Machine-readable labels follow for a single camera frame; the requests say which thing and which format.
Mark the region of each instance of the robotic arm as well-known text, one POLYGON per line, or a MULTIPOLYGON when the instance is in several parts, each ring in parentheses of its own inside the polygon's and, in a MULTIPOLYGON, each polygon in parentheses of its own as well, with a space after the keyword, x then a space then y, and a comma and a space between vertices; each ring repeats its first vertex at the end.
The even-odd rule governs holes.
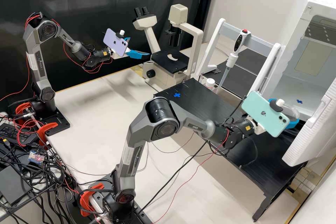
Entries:
POLYGON ((27 46, 29 66, 33 72, 32 89, 38 99, 37 102, 32 104, 36 107, 37 113, 40 109, 54 112, 56 110, 55 92, 47 78, 40 45, 50 38, 59 37, 69 46, 72 54, 85 63, 83 65, 85 69, 94 68, 98 63, 109 60, 112 56, 112 51, 107 48, 90 52, 81 42, 73 40, 55 20, 47 18, 41 12, 34 18, 32 15, 27 19, 29 21, 26 24, 23 35, 23 40, 27 46))
POLYGON ((190 128, 203 139, 216 144, 221 144, 229 131, 226 148, 232 148, 245 135, 254 133, 252 122, 246 119, 237 121, 232 128, 227 128, 211 120, 203 121, 163 97, 146 102, 129 126, 120 163, 111 174, 114 192, 103 200, 111 216, 132 207, 135 197, 135 174, 145 142, 169 137, 179 132, 182 127, 190 128))

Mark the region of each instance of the small bottle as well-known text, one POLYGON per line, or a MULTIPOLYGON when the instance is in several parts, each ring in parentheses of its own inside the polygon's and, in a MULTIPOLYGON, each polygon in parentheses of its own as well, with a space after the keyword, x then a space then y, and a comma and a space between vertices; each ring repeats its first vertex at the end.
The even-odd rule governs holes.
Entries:
POLYGON ((213 91, 215 89, 215 80, 212 78, 208 78, 205 82, 205 86, 213 91))

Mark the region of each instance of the mint green smartphone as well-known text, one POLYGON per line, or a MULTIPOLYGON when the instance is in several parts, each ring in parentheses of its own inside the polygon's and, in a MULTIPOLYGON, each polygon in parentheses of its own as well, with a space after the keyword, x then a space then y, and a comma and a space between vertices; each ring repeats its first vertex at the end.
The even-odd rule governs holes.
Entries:
POLYGON ((255 91, 247 96, 241 107, 273 137, 279 136, 289 124, 287 116, 273 110, 270 103, 255 91))

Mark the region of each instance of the black curtain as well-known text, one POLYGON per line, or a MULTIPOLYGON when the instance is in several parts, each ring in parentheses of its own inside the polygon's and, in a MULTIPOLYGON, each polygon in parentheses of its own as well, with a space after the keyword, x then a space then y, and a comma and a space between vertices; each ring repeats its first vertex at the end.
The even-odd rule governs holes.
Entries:
MULTIPOLYGON (((74 39, 86 44, 93 43, 96 48, 105 47, 104 32, 125 30, 131 37, 129 47, 150 52, 143 31, 135 30, 132 20, 135 7, 147 6, 157 16, 154 32, 162 48, 168 43, 164 30, 168 27, 168 13, 172 4, 183 4, 189 9, 188 22, 197 26, 204 22, 209 0, 2 0, 0 12, 0 66, 2 85, 0 99, 20 90, 27 81, 25 60, 26 46, 22 40, 24 23, 32 12, 42 11, 54 18, 74 39)), ((182 41, 181 47, 190 45, 182 41)), ((90 75, 70 62, 64 55, 62 42, 51 39, 42 44, 42 53, 49 81, 55 91, 137 65, 141 60, 128 57, 119 59, 101 68, 98 74, 90 75)), ((19 95, 10 96, 0 102, 0 111, 12 101, 31 96, 30 84, 19 95)))

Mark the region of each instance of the white table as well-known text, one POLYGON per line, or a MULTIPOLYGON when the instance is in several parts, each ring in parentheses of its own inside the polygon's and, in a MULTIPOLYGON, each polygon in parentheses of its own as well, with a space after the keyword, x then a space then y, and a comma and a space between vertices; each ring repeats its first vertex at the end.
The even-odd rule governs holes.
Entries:
MULTIPOLYGON (((154 93, 156 91, 131 69, 60 91, 56 94, 56 105, 71 127, 48 140, 66 164, 86 173, 108 174, 120 161, 129 124, 154 93)), ((159 140, 156 145, 164 151, 180 147, 171 138, 159 140)), ((139 168, 145 164, 146 150, 147 147, 139 168)), ((144 206, 188 156, 183 149, 164 154, 149 144, 147 168, 136 175, 136 202, 144 206)), ((192 160, 181 170, 168 193, 145 210, 152 221, 164 214, 177 188, 190 178, 197 166, 198 163, 192 160)), ((85 175, 71 168, 70 171, 79 183, 101 177, 85 175)), ((242 209, 202 167, 179 190, 170 210, 160 221, 176 224, 223 222, 253 223, 250 213, 242 209)))

